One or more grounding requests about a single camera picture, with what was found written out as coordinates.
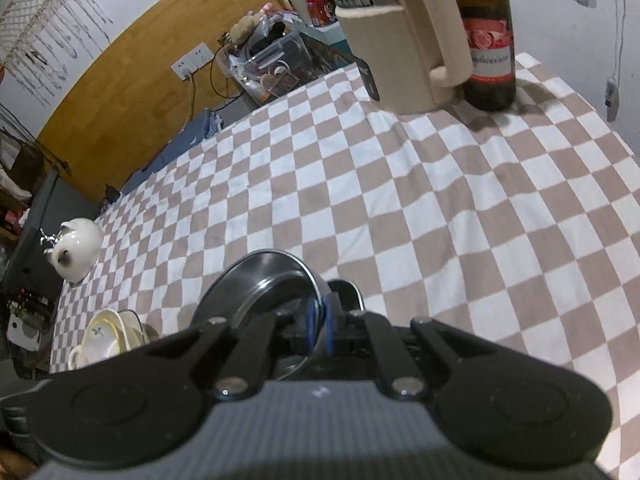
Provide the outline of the small yellow-rimmed floral bowl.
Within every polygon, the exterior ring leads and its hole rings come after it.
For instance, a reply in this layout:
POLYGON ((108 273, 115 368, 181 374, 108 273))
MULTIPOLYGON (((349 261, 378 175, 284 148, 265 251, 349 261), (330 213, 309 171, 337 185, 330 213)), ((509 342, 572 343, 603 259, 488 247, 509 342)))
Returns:
POLYGON ((111 359, 126 349, 127 338, 122 319, 116 312, 104 309, 96 312, 89 322, 70 362, 73 362, 76 368, 84 367, 111 359))

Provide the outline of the white cat-shaped teapot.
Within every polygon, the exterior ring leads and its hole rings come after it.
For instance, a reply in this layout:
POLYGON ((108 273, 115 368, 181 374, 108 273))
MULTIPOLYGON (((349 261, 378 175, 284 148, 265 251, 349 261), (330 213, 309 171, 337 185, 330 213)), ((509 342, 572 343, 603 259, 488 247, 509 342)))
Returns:
POLYGON ((93 220, 64 221, 54 235, 40 231, 44 258, 66 282, 81 282, 98 261, 104 233, 93 220))

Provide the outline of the round stainless steel bowl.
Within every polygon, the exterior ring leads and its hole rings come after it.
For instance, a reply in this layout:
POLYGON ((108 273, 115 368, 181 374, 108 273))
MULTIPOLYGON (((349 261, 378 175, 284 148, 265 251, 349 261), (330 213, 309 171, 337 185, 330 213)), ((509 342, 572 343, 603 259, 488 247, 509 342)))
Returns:
POLYGON ((282 359, 273 371, 274 378, 288 379, 307 364, 311 353, 320 346, 326 318, 323 299, 332 294, 328 282, 298 257, 280 249, 256 250, 233 263, 209 286, 195 308, 191 323, 196 325, 210 318, 223 318, 239 333, 258 315, 290 300, 314 296, 318 300, 314 348, 296 367, 293 367, 293 358, 282 359))

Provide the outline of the white macrame wall hanging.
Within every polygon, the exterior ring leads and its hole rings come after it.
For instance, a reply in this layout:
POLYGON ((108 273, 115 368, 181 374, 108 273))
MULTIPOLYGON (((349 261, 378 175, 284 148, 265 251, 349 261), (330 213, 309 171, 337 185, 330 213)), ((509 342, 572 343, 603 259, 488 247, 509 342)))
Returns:
POLYGON ((111 43, 111 24, 96 0, 11 0, 1 12, 1 64, 47 106, 70 76, 68 63, 111 43))

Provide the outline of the blue cloth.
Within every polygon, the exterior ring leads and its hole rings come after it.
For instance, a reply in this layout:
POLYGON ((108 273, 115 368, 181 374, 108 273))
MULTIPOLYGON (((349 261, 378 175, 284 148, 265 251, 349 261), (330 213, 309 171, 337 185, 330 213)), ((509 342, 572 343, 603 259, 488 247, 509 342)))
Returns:
POLYGON ((120 194, 129 194, 195 145, 216 136, 223 126, 221 114, 206 108, 188 122, 146 165, 136 170, 122 186, 120 194))

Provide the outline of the checkered brown white tablecloth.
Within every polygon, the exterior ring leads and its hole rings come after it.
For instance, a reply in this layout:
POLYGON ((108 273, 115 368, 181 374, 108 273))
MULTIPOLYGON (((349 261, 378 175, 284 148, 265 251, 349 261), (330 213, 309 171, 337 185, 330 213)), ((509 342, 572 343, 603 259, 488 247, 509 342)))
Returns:
POLYGON ((52 372, 97 310, 185 328, 262 248, 346 278, 396 325, 428 316, 598 384, 599 462, 639 474, 639 161, 561 78, 516 59, 510 110, 399 117, 337 70, 195 144, 100 218, 102 252, 58 303, 52 372))

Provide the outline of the cream electric cooking pot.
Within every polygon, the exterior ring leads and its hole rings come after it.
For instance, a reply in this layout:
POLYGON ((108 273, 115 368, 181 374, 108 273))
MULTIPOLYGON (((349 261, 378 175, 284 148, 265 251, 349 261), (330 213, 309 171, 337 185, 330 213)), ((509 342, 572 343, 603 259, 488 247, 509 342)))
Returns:
POLYGON ((456 0, 334 0, 370 98, 396 115, 452 101, 472 74, 456 0))

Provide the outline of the brown beer bottle red label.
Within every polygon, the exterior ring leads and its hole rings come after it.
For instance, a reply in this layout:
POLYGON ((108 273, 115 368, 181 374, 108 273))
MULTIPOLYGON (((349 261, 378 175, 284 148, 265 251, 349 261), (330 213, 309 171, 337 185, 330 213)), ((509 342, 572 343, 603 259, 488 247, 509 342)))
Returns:
POLYGON ((456 0, 473 63, 465 99, 485 112, 515 99, 515 53, 510 0, 456 0))

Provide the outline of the clear plastic clutter box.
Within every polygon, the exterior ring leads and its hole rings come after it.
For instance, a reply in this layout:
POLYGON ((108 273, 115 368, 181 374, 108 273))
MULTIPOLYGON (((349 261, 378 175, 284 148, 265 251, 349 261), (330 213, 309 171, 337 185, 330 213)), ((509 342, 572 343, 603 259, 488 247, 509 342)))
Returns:
POLYGON ((297 30, 246 60, 231 63, 230 72, 258 105, 286 96, 318 77, 303 36, 297 30))

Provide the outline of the white wall power socket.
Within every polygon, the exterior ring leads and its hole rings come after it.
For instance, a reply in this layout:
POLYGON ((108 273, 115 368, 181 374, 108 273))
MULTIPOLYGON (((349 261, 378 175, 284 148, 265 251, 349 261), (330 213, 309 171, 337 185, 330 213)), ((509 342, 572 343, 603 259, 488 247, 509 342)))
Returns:
POLYGON ((204 42, 201 42, 189 53, 179 58, 170 68, 180 80, 187 80, 206 64, 212 62, 213 58, 212 50, 204 42))

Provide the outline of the cream oval handled dish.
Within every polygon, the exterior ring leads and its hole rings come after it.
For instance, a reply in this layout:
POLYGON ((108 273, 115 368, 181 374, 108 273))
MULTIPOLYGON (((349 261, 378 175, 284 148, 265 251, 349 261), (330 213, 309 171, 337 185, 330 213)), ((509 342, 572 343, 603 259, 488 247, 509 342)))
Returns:
MULTIPOLYGON (((119 317, 122 319, 122 325, 124 326, 125 336, 127 338, 127 349, 122 353, 126 353, 130 350, 137 349, 149 342, 149 337, 145 333, 145 329, 142 323, 140 322, 140 318, 138 318, 138 316, 134 313, 134 311, 122 310, 119 312, 117 311, 114 311, 114 312, 116 312, 119 315, 119 317)), ((68 370, 79 370, 79 368, 82 368, 82 367, 76 368, 74 363, 70 362, 70 360, 74 358, 74 353, 75 353, 74 349, 70 352, 70 356, 68 357, 68 360, 67 360, 68 370)))

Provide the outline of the rectangular steel tray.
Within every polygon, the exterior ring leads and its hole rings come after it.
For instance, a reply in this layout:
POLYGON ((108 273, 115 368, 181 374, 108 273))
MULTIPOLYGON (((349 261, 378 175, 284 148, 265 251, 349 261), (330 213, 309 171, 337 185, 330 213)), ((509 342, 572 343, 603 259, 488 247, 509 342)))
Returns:
POLYGON ((337 293, 342 309, 345 312, 366 310, 361 292, 353 282, 342 278, 334 278, 334 280, 328 281, 328 285, 332 292, 337 293))

